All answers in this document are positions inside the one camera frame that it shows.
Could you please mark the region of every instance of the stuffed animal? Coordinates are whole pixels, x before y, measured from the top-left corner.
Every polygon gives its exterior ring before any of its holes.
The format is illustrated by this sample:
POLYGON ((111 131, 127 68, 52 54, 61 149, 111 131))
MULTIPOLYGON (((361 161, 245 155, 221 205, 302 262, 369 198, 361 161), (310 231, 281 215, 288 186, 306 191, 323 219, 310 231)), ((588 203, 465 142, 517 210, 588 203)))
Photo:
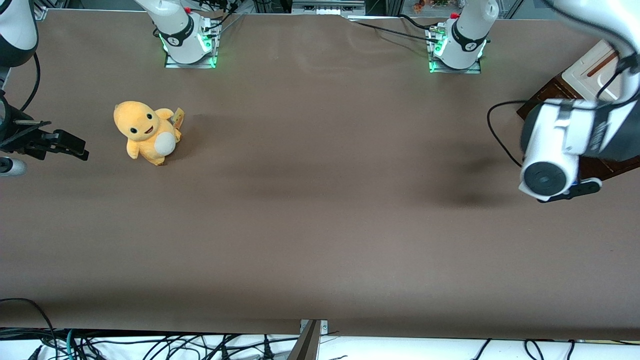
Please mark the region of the stuffed animal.
POLYGON ((175 114, 169 109, 153 111, 138 101, 120 103, 113 111, 118 130, 128 138, 127 154, 132 159, 141 154, 154 165, 162 165, 164 157, 173 152, 182 138, 179 129, 183 119, 180 108, 175 114))

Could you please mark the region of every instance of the black cable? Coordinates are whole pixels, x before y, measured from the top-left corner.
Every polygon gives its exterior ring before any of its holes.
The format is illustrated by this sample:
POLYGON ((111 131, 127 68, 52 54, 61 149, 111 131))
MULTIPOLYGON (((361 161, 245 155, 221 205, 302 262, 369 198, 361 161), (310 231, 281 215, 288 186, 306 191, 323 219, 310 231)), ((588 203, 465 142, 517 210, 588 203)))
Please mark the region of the black cable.
POLYGON ((638 344, 638 343, 629 343, 629 342, 626 342, 626 341, 620 341, 620 340, 610 340, 610 341, 613 341, 613 342, 615 342, 615 343, 619 343, 619 344, 624 344, 624 345, 640 345, 640 344, 638 344))
POLYGON ((524 350, 527 352, 527 355, 532 359, 532 360, 545 360, 545 357, 542 355, 542 351, 540 350, 540 347, 538 346, 538 343, 535 342, 534 340, 530 340, 527 339, 524 341, 524 350), (536 347, 536 350, 538 351, 538 355, 540 355, 539 359, 536 359, 530 352, 529 352, 529 343, 533 343, 533 345, 536 347))
POLYGON ((511 159, 511 161, 513 161, 513 163, 515 165, 518 165, 519 167, 522 167, 522 164, 516 160, 516 158, 513 157, 513 155, 511 155, 511 153, 509 152, 509 149, 507 149, 507 147, 502 143, 502 141, 500 140, 500 138, 498 137, 498 135, 495 133, 495 131, 493 130, 493 126, 491 125, 491 112, 493 112, 496 108, 499 108, 500 106, 504 106, 504 105, 510 105, 510 104, 522 104, 522 103, 527 103, 529 102, 528 100, 512 100, 512 101, 504 101, 504 102, 499 102, 496 105, 493 105, 489 111, 486 112, 486 124, 489 127, 489 131, 491 131, 491 135, 493 135, 493 138, 495 139, 495 141, 498 142, 498 144, 500 144, 500 146, 502 147, 502 150, 504 150, 504 152, 507 153, 507 156, 509 156, 509 159, 511 159))
POLYGON ((217 28, 218 26, 222 25, 222 23, 223 23, 225 20, 227 20, 227 19, 228 19, 228 18, 229 18, 233 13, 234 13, 234 12, 229 12, 229 13, 228 13, 224 18, 222 18, 222 20, 221 20, 219 23, 215 24, 214 26, 210 26, 210 27, 208 27, 208 28, 204 28, 204 31, 209 31, 209 30, 211 30, 211 29, 215 29, 215 28, 217 28))
POLYGON ((222 348, 222 346, 225 346, 229 341, 237 338, 239 335, 230 335, 227 338, 227 335, 224 335, 224 337, 222 337, 222 341, 218 344, 218 346, 216 346, 215 349, 213 349, 213 351, 211 353, 209 353, 207 356, 205 356, 205 360, 211 360, 213 359, 213 357, 218 353, 218 351, 222 348))
POLYGON ((571 355, 573 354, 573 348, 575 348, 575 340, 569 340, 571 343, 571 347, 569 348, 569 352, 566 353, 566 360, 571 360, 571 355))
POLYGON ((194 336, 191 339, 186 340, 185 342, 182 343, 182 345, 180 345, 177 348, 173 348, 173 349, 169 349, 169 352, 166 353, 166 360, 169 360, 169 358, 171 356, 173 356, 176 352, 178 352, 178 350, 182 349, 182 348, 186 348, 187 344, 192 342, 193 340, 196 340, 197 338, 199 338, 199 336, 194 336))
POLYGON ((31 91, 31 95, 29 95, 29 98, 27 99, 27 101, 24 103, 24 105, 22 105, 22 107, 20 108, 20 111, 24 111, 27 109, 27 106, 31 104, 31 101, 35 97, 36 93, 38 92, 38 87, 40 86, 40 60, 38 60, 37 53, 33 53, 33 59, 36 62, 36 83, 33 85, 33 90, 31 91))
POLYGON ((620 75, 622 74, 622 71, 618 71, 616 69, 616 72, 613 73, 613 75, 611 76, 611 79, 607 80, 607 82, 602 85, 602 88, 600 88, 600 90, 598 90, 598 93, 596 94, 596 100, 600 99, 600 96, 602 95, 602 93, 604 92, 604 90, 606 90, 609 86, 611 86, 611 84, 613 83, 613 81, 620 75))
MULTIPOLYGON (((0 299, 0 302, 5 302, 5 301, 22 301, 22 302, 28 302, 29 304, 31 304, 33 307, 36 308, 36 310, 38 310, 38 312, 40 313, 40 315, 42 315, 42 318, 44 319, 45 322, 47 322, 47 326, 49 327, 49 332, 51 333, 51 337, 52 340, 54 342, 54 344, 56 343, 56 335, 53 331, 53 325, 51 325, 51 320, 49 320, 49 317, 44 313, 44 310, 42 310, 42 308, 36 304, 35 301, 30 300, 30 299, 25 299, 24 297, 8 297, 5 299, 0 299)), ((59 354, 58 354, 58 347, 56 346, 56 360, 58 360, 59 358, 59 354)))
POLYGON ((87 360, 86 354, 84 353, 84 350, 82 350, 81 347, 78 347, 78 344, 76 343, 76 340, 74 338, 71 338, 71 348, 74 349, 74 354, 77 354, 77 356, 80 359, 87 360))
POLYGON ((264 352, 263 352, 263 354, 264 354, 264 356, 262 357, 263 360, 273 360, 273 357, 275 356, 273 351, 271 351, 271 345, 269 345, 269 338, 267 337, 267 334, 264 335, 264 352))
POLYGON ((169 340, 169 336, 165 336, 164 339, 158 341, 154 346, 152 346, 149 351, 147 351, 147 353, 142 357, 142 360, 145 360, 147 358, 147 356, 149 356, 149 354, 151 354, 151 351, 153 351, 156 346, 160 345, 161 342, 163 341, 168 341, 169 340))
POLYGON ((420 25, 417 22, 415 22, 412 18, 410 18, 409 16, 407 16, 407 15, 405 15, 403 13, 398 15, 398 17, 408 20, 409 22, 411 22, 411 25, 415 26, 416 28, 423 29, 423 30, 428 30, 431 26, 435 26, 435 25, 438 24, 436 22, 435 24, 431 24, 431 25, 420 25))
POLYGON ((436 40, 436 39, 432 39, 432 38, 417 37, 417 36, 415 36, 415 35, 406 34, 406 33, 401 33, 400 31, 391 30, 391 29, 385 29, 385 28, 381 28, 381 27, 379 27, 379 26, 365 24, 365 23, 363 23, 363 22, 357 22, 357 21, 354 21, 354 22, 355 22, 356 24, 358 24, 358 25, 366 26, 366 27, 368 27, 368 28, 377 29, 377 30, 382 30, 382 31, 386 31, 386 32, 388 32, 388 33, 393 33, 393 34, 402 35, 402 36, 404 36, 404 37, 408 37, 408 38, 416 38, 416 39, 423 40, 423 41, 428 41, 428 42, 438 42, 438 40, 436 40))
POLYGON ((471 359, 471 360, 479 360, 480 357, 482 356, 482 353, 484 352, 484 348, 486 348, 487 345, 489 345, 489 342, 491 341, 491 338, 488 338, 484 344, 482 344, 482 346, 480 347, 480 350, 478 350, 478 353, 476 354, 476 356, 471 359))

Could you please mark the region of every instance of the metal bracket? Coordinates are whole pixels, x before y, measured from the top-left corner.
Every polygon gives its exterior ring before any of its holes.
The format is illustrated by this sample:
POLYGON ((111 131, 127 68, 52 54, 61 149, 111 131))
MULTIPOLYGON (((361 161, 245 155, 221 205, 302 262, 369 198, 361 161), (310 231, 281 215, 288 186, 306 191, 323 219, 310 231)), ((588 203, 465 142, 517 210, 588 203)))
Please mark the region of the metal bracket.
MULTIPOLYGON (((305 327, 309 323, 310 320, 300 320, 300 334, 305 330, 305 327)), ((329 333, 329 320, 318 320, 320 321, 320 335, 327 335, 329 333)))
POLYGON ((317 360, 320 335, 329 330, 327 320, 302 320, 300 329, 302 334, 293 345, 287 360, 317 360))

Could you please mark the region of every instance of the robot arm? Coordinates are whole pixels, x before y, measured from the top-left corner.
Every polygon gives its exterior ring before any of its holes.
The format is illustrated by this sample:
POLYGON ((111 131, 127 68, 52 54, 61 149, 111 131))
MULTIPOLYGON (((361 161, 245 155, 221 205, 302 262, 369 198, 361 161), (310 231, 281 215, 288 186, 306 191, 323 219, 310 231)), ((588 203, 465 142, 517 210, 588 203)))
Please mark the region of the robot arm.
POLYGON ((190 64, 212 51, 203 39, 214 36, 211 19, 187 13, 179 3, 167 0, 135 0, 160 32, 166 52, 178 63, 190 64))
POLYGON ((0 0, 0 67, 26 63, 37 47, 33 1, 0 0))
POLYGON ((542 202, 594 192, 599 180, 579 179, 579 156, 622 161, 640 154, 640 2, 556 0, 552 7, 617 50, 622 93, 613 103, 554 99, 530 112, 520 142, 520 189, 542 202))
MULTIPOLYGON (((33 0, 0 0, 0 66, 16 67, 27 62, 38 46, 38 30, 33 17, 33 0)), ((29 155, 44 160, 48 152, 61 152, 87 160, 84 140, 64 131, 48 133, 50 124, 38 121, 13 107, 0 90, 0 151, 29 155)), ((0 176, 18 176, 26 171, 22 160, 0 158, 0 176)))

